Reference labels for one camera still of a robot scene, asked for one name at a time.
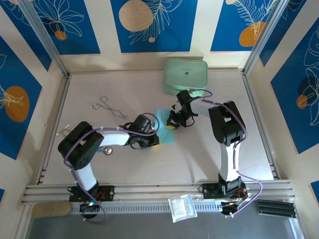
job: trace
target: small metal ball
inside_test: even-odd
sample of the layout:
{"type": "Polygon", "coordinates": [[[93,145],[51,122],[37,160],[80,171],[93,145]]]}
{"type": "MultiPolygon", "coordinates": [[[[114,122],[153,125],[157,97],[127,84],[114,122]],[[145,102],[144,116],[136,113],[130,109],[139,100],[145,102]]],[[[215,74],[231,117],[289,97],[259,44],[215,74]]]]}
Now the small metal ball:
{"type": "Polygon", "coordinates": [[[112,149],[110,146],[106,146],[106,147],[103,149],[103,153],[104,153],[105,155],[110,155],[112,152],[113,152],[113,149],[112,149]]]}

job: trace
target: mint green case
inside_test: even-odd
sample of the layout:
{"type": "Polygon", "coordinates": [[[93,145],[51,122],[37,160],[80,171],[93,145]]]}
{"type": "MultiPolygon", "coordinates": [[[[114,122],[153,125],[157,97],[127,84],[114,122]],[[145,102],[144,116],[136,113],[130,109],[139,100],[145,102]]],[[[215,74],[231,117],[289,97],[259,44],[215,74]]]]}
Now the mint green case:
{"type": "MultiPolygon", "coordinates": [[[[206,89],[208,66],[204,61],[170,58],[165,63],[163,91],[177,95],[182,90],[206,89]]],[[[195,91],[192,97],[203,96],[195,91]]]]}

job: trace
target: leaf illustration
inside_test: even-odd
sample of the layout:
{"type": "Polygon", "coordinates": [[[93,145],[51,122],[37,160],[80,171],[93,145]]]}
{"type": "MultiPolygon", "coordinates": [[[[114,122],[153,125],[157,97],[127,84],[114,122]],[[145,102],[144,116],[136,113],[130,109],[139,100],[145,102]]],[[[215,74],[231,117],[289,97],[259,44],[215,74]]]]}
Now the leaf illustration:
{"type": "Polygon", "coordinates": [[[175,0],[146,0],[145,4],[151,9],[153,14],[152,24],[145,30],[139,32],[131,32],[129,38],[133,38],[130,45],[142,39],[142,41],[148,40],[150,37],[157,38],[161,30],[165,30],[166,24],[170,24],[169,12],[174,11],[180,6],[182,0],[174,6],[172,2],[175,0]]]}
{"type": "Polygon", "coordinates": [[[269,0],[268,4],[266,4],[265,0],[261,7],[259,8],[259,19],[258,21],[262,21],[273,9],[277,0],[269,0]]]}
{"type": "Polygon", "coordinates": [[[254,0],[237,0],[234,5],[237,7],[239,16],[245,19],[248,26],[255,24],[254,15],[257,12],[257,7],[254,0]]]}

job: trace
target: blue sticky note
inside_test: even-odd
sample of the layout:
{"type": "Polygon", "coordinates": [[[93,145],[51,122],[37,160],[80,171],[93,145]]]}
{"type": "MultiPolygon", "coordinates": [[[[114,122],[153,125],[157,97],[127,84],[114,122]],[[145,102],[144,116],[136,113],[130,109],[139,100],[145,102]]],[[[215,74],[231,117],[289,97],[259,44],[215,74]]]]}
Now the blue sticky note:
{"type": "Polygon", "coordinates": [[[311,186],[313,188],[313,191],[314,191],[315,196],[317,198],[317,201],[319,203],[319,181],[315,181],[315,182],[311,183],[311,186]]]}
{"type": "Polygon", "coordinates": [[[158,109],[155,110],[155,116],[159,119],[159,130],[157,135],[159,137],[159,143],[174,143],[175,137],[173,134],[173,129],[166,128],[166,121],[169,117],[170,109],[158,109]]]}

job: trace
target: yellow object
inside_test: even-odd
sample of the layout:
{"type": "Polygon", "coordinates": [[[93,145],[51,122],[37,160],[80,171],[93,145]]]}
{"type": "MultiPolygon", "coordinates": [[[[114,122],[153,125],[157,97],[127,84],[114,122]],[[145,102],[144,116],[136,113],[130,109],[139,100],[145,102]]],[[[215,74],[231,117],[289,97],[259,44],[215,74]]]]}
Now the yellow object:
{"type": "Polygon", "coordinates": [[[56,38],[58,38],[60,41],[64,41],[64,40],[66,40],[66,38],[67,38],[67,36],[66,36],[66,34],[63,32],[63,31],[56,31],[55,32],[55,37],[56,38]]]}
{"type": "Polygon", "coordinates": [[[306,108],[307,106],[307,97],[304,96],[304,95],[300,95],[298,96],[297,98],[297,106],[300,108],[300,109],[304,109],[306,108]]]}
{"type": "Polygon", "coordinates": [[[11,86],[6,90],[8,97],[20,98],[18,103],[9,102],[5,104],[5,112],[14,122],[20,123],[25,121],[29,113],[30,101],[27,92],[20,86],[11,86]]]}
{"type": "Polygon", "coordinates": [[[254,46],[264,25],[265,23],[260,21],[246,27],[239,36],[239,44],[245,47],[254,46]]]}

